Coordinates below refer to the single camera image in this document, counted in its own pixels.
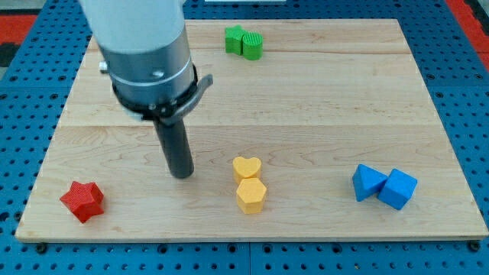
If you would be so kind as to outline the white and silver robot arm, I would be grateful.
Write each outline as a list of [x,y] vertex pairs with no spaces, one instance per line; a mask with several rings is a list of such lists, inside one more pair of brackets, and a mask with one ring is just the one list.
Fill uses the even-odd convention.
[[184,0],[79,0],[114,93],[144,119],[172,125],[188,115],[211,75],[199,79],[189,50]]

